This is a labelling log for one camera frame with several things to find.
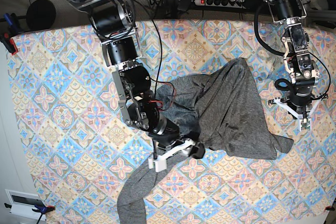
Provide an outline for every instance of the gray cloth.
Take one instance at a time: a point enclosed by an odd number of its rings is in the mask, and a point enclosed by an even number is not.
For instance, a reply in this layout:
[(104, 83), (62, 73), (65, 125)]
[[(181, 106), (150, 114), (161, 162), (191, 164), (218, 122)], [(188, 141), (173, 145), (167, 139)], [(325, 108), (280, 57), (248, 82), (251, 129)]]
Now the gray cloth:
[[(190, 75), (172, 83), (177, 96), (164, 115), (179, 125), (182, 134), (199, 132), (205, 147), (225, 150), (230, 156), (276, 159), (276, 149), (290, 151), (293, 140), (268, 131), (259, 93), (244, 59), (232, 60), (212, 75)], [(157, 99), (169, 104), (171, 88), (163, 85), (157, 92)], [(160, 173), (149, 170), (144, 162), (118, 197), (120, 223), (146, 223), (142, 198), (185, 159), (177, 155), (169, 158), (168, 168)]]

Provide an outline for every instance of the patterned tablecloth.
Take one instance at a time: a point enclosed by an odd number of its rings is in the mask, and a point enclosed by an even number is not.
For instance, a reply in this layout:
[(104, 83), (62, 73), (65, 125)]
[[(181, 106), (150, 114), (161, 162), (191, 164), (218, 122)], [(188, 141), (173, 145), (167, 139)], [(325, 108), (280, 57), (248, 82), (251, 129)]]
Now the patterned tablecloth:
[[(329, 99), (312, 131), (299, 132), (286, 111), (268, 105), (287, 77), (280, 57), (256, 41), (248, 22), (157, 22), (163, 44), (160, 80), (212, 73), (243, 57), (255, 78), (269, 130), (295, 140), (276, 161), (229, 157), (207, 150), (178, 164), (145, 198), (148, 223), (277, 223), (320, 215), (336, 197), (336, 37), (307, 29), (310, 50), (329, 68)], [(138, 23), (144, 63), (155, 76), (160, 57), (151, 22)], [(283, 29), (260, 24), (279, 49)], [(119, 223), (116, 202), (131, 173), (151, 154), (149, 138), (121, 121), (117, 92), (89, 26), (21, 35), (8, 55), (8, 74), (22, 144), (36, 191), (56, 211), (49, 223)], [(317, 91), (328, 84), (323, 75)]]

